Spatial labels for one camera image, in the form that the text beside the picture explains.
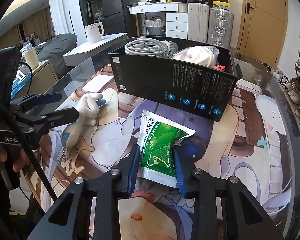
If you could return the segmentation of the person's left hand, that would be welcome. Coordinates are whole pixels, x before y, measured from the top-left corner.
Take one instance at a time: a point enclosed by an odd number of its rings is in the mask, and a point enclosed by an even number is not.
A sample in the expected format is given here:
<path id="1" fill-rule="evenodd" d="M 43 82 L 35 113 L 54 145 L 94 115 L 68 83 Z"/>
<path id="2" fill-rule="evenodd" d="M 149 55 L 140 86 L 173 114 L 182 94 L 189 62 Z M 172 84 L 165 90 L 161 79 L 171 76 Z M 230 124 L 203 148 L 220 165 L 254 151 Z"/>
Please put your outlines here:
<path id="1" fill-rule="evenodd" d="M 7 153 L 5 149 L 0 145 L 0 162 L 5 162 L 7 160 Z M 13 163 L 14 172 L 18 173 L 25 166 L 29 166 L 30 161 L 24 150 L 21 149 L 19 152 L 18 159 Z"/>

